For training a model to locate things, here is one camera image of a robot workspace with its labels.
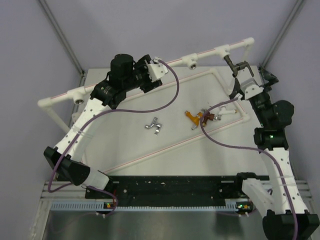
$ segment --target purple cable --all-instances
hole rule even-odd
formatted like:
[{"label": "purple cable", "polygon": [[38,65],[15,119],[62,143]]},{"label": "purple cable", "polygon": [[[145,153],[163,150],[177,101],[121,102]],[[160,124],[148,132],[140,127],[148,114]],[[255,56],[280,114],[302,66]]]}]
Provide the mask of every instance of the purple cable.
[{"label": "purple cable", "polygon": [[[212,111],[213,109],[215,108],[218,108],[222,105],[226,105],[226,104],[229,104],[229,103],[232,103],[234,101],[237,101],[238,98],[234,98],[234,99],[231,99],[231,100],[228,100],[228,101],[224,101],[224,102],[220,102],[212,107],[210,107],[203,115],[202,117],[200,118],[200,122],[203,121],[205,115],[207,113],[209,113],[210,111]],[[262,153],[262,154],[265,154],[267,155],[269,158],[271,158],[271,160],[274,162],[278,172],[279,172],[279,175],[281,176],[281,182],[283,184],[283,188],[284,188],[284,192],[287,196],[287,199],[288,199],[288,203],[289,203],[289,206],[291,208],[291,212],[292,212],[292,216],[293,216],[293,221],[294,221],[294,233],[293,233],[293,238],[292,240],[296,240],[297,237],[298,237],[298,220],[297,220],[297,215],[296,215],[296,211],[295,211],[295,207],[294,207],[294,203],[292,202],[292,199],[291,199],[291,196],[290,196],[290,193],[289,193],[289,189],[286,185],[286,180],[284,178],[284,173],[282,172],[282,169],[279,165],[279,163],[277,162],[277,160],[274,158],[274,156],[272,156],[269,152],[267,151],[264,151],[262,149],[259,149],[259,148],[255,148],[255,147],[249,147],[249,146],[233,146],[233,145],[228,145],[228,144],[224,144],[222,142],[219,142],[215,139],[213,139],[211,136],[208,135],[208,133],[205,131],[204,129],[204,126],[202,124],[199,124],[200,127],[201,127],[201,130],[203,132],[203,134],[208,138],[210,139],[212,142],[214,142],[215,144],[218,144],[222,147],[226,147],[226,148],[230,148],[230,149],[242,149],[242,150],[250,150],[250,151],[257,151],[259,153]]]},{"label": "purple cable", "polygon": [[57,172],[57,169],[60,165],[60,163],[62,162],[64,156],[67,154],[67,152],[70,150],[70,148],[72,147],[72,145],[76,142],[76,140],[78,139],[79,137],[79,133],[83,132],[84,129],[91,123],[93,122],[95,119],[105,115],[105,114],[108,114],[108,113],[114,113],[114,112],[124,112],[124,113],[138,113],[138,114],[146,114],[146,113],[153,113],[153,112],[157,112],[157,111],[160,111],[162,109],[165,109],[166,107],[168,107],[169,105],[171,105],[178,97],[178,94],[179,94],[179,89],[180,89],[180,85],[179,85],[179,78],[177,76],[177,74],[175,73],[175,71],[168,65],[166,64],[164,61],[162,60],[158,60],[161,64],[163,64],[164,66],[166,66],[171,72],[172,74],[174,75],[174,78],[176,80],[176,92],[175,92],[175,95],[173,97],[173,99],[168,102],[166,105],[164,106],[161,106],[159,108],[156,108],[156,109],[152,109],[152,110],[129,110],[129,109],[112,109],[112,110],[107,110],[107,111],[103,111],[99,114],[97,114],[96,116],[92,117],[90,120],[88,120],[80,129],[80,131],[75,135],[75,137],[73,138],[73,140],[70,142],[69,146],[66,147],[66,149],[64,150],[64,152],[61,154],[61,156],[59,157],[56,165],[54,166],[53,168],[53,171],[52,171],[52,174],[51,174],[51,177],[50,177],[50,180],[49,180],[49,184],[48,184],[48,192],[49,193],[54,193],[66,186],[69,186],[71,185],[72,183],[67,183],[67,184],[64,184],[56,189],[51,189],[51,186],[52,186],[52,182],[54,180],[54,177],[55,177],[55,174]]}]

